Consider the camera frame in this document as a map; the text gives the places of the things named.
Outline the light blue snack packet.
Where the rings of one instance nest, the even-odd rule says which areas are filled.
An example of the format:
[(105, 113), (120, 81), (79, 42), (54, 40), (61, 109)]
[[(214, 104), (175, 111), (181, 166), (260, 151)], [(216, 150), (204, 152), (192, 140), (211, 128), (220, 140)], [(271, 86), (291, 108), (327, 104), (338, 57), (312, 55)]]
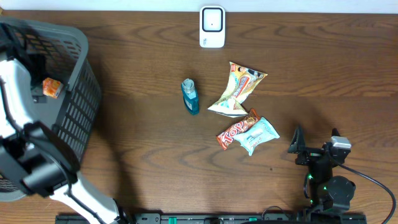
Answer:
[(255, 148), (264, 142), (273, 139), (279, 139), (279, 133), (275, 130), (273, 125), (262, 117), (255, 125), (248, 131), (237, 134), (234, 137), (235, 141), (239, 141), (241, 146), (247, 150), (249, 156), (252, 156)]

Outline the red Top chocolate bar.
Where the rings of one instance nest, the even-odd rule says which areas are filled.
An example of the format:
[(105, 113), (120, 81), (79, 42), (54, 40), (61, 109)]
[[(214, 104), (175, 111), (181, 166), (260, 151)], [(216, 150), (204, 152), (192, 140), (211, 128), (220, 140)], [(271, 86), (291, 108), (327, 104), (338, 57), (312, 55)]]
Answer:
[(252, 108), (248, 115), (240, 122), (231, 125), (221, 134), (217, 135), (216, 140), (223, 150), (227, 150), (228, 146), (234, 141), (235, 135), (248, 131), (260, 120), (260, 118), (261, 117), (258, 116), (257, 111)]

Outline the blue mouthwash bottle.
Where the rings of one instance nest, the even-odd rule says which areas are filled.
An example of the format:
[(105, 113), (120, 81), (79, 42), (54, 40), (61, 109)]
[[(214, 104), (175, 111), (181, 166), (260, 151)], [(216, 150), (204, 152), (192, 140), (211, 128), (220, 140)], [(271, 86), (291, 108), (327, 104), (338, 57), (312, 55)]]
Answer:
[(199, 113), (198, 93), (194, 81), (187, 78), (181, 84), (183, 101), (186, 109), (192, 115)]

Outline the small orange snack box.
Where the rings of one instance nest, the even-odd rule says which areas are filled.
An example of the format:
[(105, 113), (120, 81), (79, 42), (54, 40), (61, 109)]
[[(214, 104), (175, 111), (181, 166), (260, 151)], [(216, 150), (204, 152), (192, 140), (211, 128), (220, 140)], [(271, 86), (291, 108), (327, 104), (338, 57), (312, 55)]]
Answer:
[(55, 99), (58, 98), (63, 87), (64, 87), (64, 85), (62, 82), (54, 80), (52, 78), (46, 78), (42, 82), (43, 94), (45, 96), (49, 96), (49, 97), (55, 98)]

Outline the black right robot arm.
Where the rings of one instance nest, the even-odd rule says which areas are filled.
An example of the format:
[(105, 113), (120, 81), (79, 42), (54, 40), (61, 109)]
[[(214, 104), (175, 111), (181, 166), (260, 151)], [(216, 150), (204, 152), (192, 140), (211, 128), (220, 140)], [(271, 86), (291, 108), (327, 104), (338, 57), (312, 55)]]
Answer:
[(340, 175), (333, 175), (333, 168), (344, 163), (351, 152), (351, 143), (332, 129), (330, 141), (321, 148), (307, 147), (303, 129), (295, 129), (288, 152), (296, 154), (295, 163), (308, 167), (303, 191), (311, 200), (311, 206), (299, 215), (304, 222), (341, 223), (343, 214), (349, 210), (354, 196), (354, 182)]

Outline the beige snack bag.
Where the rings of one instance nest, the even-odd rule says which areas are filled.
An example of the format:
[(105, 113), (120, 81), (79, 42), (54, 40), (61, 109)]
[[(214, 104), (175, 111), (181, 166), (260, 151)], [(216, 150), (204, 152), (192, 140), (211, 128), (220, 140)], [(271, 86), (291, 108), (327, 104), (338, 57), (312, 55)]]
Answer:
[(242, 103), (268, 74), (234, 62), (230, 62), (229, 65), (227, 87), (219, 100), (209, 106), (208, 110), (231, 118), (246, 116), (248, 112)]

